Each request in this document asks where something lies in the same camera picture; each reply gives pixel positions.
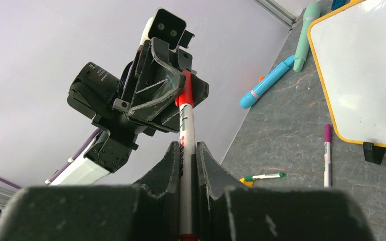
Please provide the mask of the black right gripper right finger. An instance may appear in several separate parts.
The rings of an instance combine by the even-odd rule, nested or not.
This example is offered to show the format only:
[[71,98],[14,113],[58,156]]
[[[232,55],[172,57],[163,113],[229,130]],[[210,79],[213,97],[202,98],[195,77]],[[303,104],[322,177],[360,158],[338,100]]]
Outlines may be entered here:
[[196,146],[201,240],[374,240],[359,204],[318,188],[247,187]]

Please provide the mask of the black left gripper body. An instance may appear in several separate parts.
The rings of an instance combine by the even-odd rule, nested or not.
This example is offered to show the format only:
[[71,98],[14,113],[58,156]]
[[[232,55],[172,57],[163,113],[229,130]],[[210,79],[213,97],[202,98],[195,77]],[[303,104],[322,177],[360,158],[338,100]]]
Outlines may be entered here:
[[[133,77],[133,66],[138,53],[139,48],[134,59],[126,65],[121,77],[116,77],[97,64],[88,62],[71,83],[67,97],[68,105],[90,120],[95,117],[102,119],[104,122],[99,125],[101,129],[115,126],[132,133],[146,133],[150,136],[157,131],[169,133],[161,120],[138,120],[129,116],[137,83],[137,79]],[[169,58],[171,64],[181,71],[182,77],[183,71],[195,75],[191,53],[182,49],[170,51]]]

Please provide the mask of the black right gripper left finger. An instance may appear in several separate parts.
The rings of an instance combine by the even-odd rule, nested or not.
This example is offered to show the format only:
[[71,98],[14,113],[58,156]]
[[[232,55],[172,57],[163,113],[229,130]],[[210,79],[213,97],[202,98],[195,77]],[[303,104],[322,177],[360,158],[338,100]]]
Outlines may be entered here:
[[178,240],[178,163],[164,157],[131,185],[30,187],[0,215],[0,240]]

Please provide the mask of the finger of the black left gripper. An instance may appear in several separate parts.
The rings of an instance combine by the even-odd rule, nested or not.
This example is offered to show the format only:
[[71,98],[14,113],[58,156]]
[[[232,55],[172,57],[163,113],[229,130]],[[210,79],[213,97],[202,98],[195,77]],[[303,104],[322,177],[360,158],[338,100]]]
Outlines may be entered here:
[[169,106],[161,113],[162,125],[168,129],[168,132],[177,133],[180,131],[181,121],[187,119],[187,110],[184,108],[180,112],[180,107],[184,103],[189,103],[192,108],[203,102],[209,95],[209,85],[203,80],[199,79],[194,74],[183,71],[182,75],[185,77],[185,85],[181,94],[173,98],[169,102]]
[[175,99],[184,86],[181,71],[170,62],[169,43],[153,37],[139,48],[133,66],[137,79],[129,116],[141,121],[166,121],[176,115]]

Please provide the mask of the red capped whiteboard marker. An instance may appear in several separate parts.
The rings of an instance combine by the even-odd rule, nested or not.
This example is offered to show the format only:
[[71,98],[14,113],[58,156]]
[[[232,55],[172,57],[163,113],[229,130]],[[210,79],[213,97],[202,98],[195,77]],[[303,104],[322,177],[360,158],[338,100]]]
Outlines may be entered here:
[[192,74],[185,76],[184,89],[176,99],[180,121],[180,162],[179,162],[179,239],[198,240],[195,230],[195,184],[194,173],[196,164],[196,142],[193,114]]

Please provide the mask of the purple capped whiteboard marker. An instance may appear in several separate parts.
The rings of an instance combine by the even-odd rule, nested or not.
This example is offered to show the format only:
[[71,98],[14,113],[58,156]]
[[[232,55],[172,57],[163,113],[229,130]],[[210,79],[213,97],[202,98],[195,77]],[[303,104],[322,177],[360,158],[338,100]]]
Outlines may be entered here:
[[331,125],[324,124],[324,187],[331,187]]

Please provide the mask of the white whiteboard orange frame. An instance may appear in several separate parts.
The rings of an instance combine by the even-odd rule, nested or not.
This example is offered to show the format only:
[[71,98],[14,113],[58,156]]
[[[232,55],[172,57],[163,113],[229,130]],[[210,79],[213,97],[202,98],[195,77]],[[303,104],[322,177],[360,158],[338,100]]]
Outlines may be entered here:
[[365,160],[386,153],[386,1],[351,1],[314,20],[308,41],[333,129],[362,146]]

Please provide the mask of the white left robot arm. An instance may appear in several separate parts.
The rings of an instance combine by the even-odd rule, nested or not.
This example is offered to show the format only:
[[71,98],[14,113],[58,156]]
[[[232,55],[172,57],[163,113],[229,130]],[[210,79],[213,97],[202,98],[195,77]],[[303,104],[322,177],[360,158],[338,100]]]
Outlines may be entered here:
[[72,82],[67,103],[96,127],[81,148],[47,185],[88,185],[124,166],[139,134],[178,133],[177,98],[192,83],[193,105],[203,102],[209,85],[197,78],[193,55],[153,38],[137,50],[121,77],[88,62]]

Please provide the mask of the green capped whiteboard marker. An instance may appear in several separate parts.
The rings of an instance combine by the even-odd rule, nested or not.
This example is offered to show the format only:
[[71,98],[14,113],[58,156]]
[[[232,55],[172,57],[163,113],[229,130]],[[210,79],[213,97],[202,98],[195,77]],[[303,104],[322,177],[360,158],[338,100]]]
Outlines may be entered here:
[[278,172],[275,174],[249,175],[249,176],[245,176],[243,180],[245,182],[253,182],[255,180],[262,180],[262,179],[283,178],[285,176],[286,176],[285,172]]

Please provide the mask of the orange wedge block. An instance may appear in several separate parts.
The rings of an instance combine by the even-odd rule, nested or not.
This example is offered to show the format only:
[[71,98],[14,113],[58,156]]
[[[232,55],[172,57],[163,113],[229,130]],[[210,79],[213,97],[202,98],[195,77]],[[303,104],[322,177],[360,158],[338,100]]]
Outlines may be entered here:
[[251,180],[246,180],[245,178],[241,178],[239,181],[248,187],[253,187],[254,185],[253,180],[251,181]]

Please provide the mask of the light blue toy tube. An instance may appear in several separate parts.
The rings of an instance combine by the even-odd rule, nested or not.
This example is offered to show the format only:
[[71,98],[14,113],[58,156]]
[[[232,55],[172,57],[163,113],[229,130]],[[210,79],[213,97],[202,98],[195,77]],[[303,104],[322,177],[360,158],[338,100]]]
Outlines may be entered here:
[[277,65],[257,86],[246,93],[239,104],[243,109],[252,107],[280,78],[282,78],[292,67],[294,55]]

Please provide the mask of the mint green toy tube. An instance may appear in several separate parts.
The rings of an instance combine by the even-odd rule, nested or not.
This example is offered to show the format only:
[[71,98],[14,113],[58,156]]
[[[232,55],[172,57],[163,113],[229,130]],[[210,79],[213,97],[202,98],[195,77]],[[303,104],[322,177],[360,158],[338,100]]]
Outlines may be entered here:
[[306,61],[310,44],[308,41],[308,28],[312,21],[317,19],[321,14],[321,6],[318,2],[310,3],[303,14],[303,24],[299,35],[295,59],[293,64],[293,71],[298,73],[302,70],[303,65]]

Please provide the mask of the dark blue block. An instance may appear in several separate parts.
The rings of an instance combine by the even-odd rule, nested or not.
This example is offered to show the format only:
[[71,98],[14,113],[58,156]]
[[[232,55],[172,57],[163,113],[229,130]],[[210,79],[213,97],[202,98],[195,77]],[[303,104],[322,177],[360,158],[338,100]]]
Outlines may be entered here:
[[332,0],[331,10],[334,11],[346,4],[346,0]]

